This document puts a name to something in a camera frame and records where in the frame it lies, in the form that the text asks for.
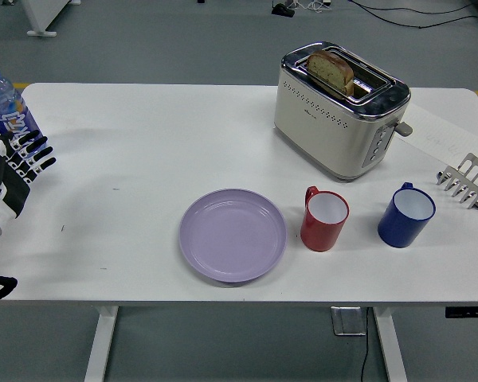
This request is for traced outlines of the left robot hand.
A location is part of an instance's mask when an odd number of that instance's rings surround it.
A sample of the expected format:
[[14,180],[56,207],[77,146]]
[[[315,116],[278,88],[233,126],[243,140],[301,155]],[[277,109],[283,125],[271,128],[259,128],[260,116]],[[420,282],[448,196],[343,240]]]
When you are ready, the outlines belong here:
[[47,142],[38,130],[19,138],[11,132],[0,135],[0,226],[20,215],[30,185],[56,162]]

